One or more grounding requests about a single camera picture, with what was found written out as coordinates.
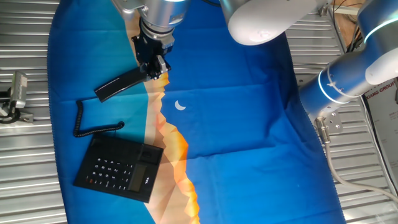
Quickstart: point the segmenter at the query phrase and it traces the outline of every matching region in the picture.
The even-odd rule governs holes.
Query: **black desk phone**
[[[94,134],[74,186],[149,202],[163,149]]]

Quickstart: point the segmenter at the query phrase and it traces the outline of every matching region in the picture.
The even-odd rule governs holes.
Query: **white cable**
[[[374,192],[379,192],[381,194],[384,194],[385,196],[393,199],[393,201],[395,201],[396,203],[398,203],[398,198],[395,197],[394,195],[392,195],[389,192],[386,192],[385,190],[382,190],[380,188],[377,187],[373,187],[373,186],[369,186],[369,185],[364,185],[364,184],[354,184],[351,182],[348,182],[346,180],[344,180],[343,178],[341,178],[335,168],[333,167],[333,164],[331,163],[331,152],[330,152],[330,143],[325,143],[325,148],[326,148],[326,159],[328,160],[328,165],[329,165],[329,169],[331,171],[331,174],[333,175],[333,177],[340,183],[347,185],[347,186],[351,186],[351,187],[356,187],[359,189],[363,189],[363,190],[371,190]]]

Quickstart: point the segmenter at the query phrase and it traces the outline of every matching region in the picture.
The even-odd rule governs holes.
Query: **blue cloth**
[[[285,35],[234,42],[220,8],[193,0],[166,59],[162,114],[189,144],[187,175],[201,223],[344,223],[319,140],[302,108]],[[109,0],[62,0],[49,40],[49,95],[58,176],[69,223],[154,223],[142,202],[72,186],[91,136],[73,137],[75,101],[136,67]],[[186,106],[179,111],[175,101]],[[87,100],[81,128],[124,121],[142,142],[143,84]]]

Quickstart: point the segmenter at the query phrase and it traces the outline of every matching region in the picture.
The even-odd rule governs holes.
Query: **metal grate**
[[[303,85],[344,52],[331,17],[310,13],[287,32],[298,85]],[[373,137],[358,98],[339,110],[344,131],[331,135],[333,164],[342,178],[389,190]],[[347,223],[397,223],[398,210],[386,196],[335,182]]]
[[[0,0],[0,89],[14,70],[29,76],[26,111],[34,123],[0,126],[0,223],[66,223],[55,167],[47,91],[47,39],[58,0]],[[343,52],[329,17],[311,13],[287,31],[297,83],[303,85]],[[333,163],[347,180],[388,189],[360,101],[340,110]],[[336,183],[348,223],[395,223],[385,196]]]
[[[66,223],[47,91],[47,39],[58,1],[0,0],[0,90],[28,75],[34,123],[0,126],[0,223]]]

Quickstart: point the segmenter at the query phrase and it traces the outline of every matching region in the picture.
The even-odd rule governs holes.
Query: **sticker label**
[[[21,85],[23,86],[23,87],[27,87],[27,78],[26,77],[22,77],[22,79],[21,79]]]

